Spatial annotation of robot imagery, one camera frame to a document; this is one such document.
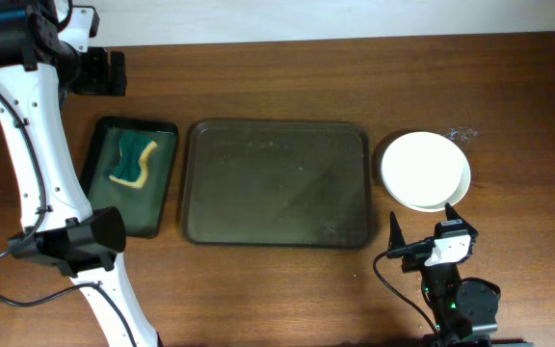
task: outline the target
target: sponge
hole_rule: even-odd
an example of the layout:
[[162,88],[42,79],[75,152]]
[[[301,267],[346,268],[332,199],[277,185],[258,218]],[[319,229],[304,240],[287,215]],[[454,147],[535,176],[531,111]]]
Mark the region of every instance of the sponge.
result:
[[146,161],[158,145],[147,136],[134,131],[125,131],[119,141],[121,159],[109,178],[124,186],[141,189],[149,171]]

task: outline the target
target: gray tray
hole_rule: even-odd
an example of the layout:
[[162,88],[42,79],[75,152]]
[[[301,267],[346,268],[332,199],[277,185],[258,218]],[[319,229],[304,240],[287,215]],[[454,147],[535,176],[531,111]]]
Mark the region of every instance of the gray tray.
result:
[[200,123],[190,133],[182,230],[197,244],[363,247],[368,157],[354,124]]

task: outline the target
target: white wall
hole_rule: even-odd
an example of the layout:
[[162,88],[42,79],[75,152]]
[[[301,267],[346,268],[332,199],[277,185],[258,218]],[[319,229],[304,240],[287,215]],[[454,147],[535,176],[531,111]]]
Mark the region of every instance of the white wall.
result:
[[555,0],[75,0],[92,45],[321,40],[555,30]]

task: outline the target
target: wood grain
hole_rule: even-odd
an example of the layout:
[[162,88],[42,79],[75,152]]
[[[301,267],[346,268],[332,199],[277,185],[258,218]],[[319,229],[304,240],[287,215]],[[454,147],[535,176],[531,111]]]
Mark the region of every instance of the wood grain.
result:
[[[375,278],[388,213],[407,240],[441,213],[415,212],[374,186],[380,233],[359,252],[198,247],[178,227],[186,133],[205,119],[340,120],[370,144],[405,130],[458,137],[473,181],[458,211],[480,230],[463,276],[498,283],[495,338],[555,346],[555,33],[123,48],[125,98],[72,95],[63,121],[80,172],[104,116],[179,127],[160,234],[129,239],[126,266],[167,346],[387,343],[428,332]],[[0,130],[0,251],[19,228],[18,193]],[[424,305],[416,274],[383,261],[387,279]],[[6,260],[0,288],[20,300],[69,285],[54,269]],[[0,304],[0,346],[105,346],[78,294],[43,307]]]

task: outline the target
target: white robotic arm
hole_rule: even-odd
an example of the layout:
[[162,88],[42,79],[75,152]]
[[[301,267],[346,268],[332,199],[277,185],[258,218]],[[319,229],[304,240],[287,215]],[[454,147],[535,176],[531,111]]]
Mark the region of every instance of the white robotic arm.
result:
[[[27,14],[27,22],[33,26],[37,21],[40,26],[45,16],[40,15],[36,8],[25,9],[28,9],[27,13],[33,12],[31,18]],[[67,44],[67,50],[70,47],[74,49],[71,56],[75,59],[88,50],[91,30],[96,29],[93,12],[93,8],[74,8],[68,25],[58,33],[61,45]],[[0,29],[4,24],[0,20]],[[48,49],[44,51],[46,54],[53,53]],[[109,345],[119,347],[133,343],[135,346],[160,346],[159,336],[143,315],[125,272],[122,252],[125,236],[121,234],[124,229],[120,215],[112,210],[103,214],[93,213],[72,166],[59,110],[58,68],[53,64],[58,60],[62,62],[64,58],[60,60],[56,57],[52,61],[43,59],[43,62],[38,59],[28,69],[27,66],[32,63],[27,63],[26,54],[22,52],[22,64],[4,64],[0,67],[0,123],[18,183],[21,224],[33,235],[23,234],[16,239],[16,242],[24,244],[22,247],[14,246],[12,241],[8,253],[41,264],[57,265],[62,274],[71,276],[72,282],[90,303]],[[77,75],[84,73],[81,67],[76,68]],[[81,86],[79,89],[86,91],[88,88]],[[27,146],[24,136],[28,137],[32,148]],[[37,159],[38,172],[35,170],[34,158]],[[100,216],[104,215],[108,215],[109,222],[114,218],[112,228],[121,226],[120,230],[104,230],[105,227],[110,228],[99,222]],[[98,232],[113,235],[114,241],[108,245],[89,242],[87,236],[91,240]],[[53,236],[43,238],[46,233]],[[54,248],[65,250],[50,253],[25,242],[28,236],[63,238],[55,241],[58,244]]]

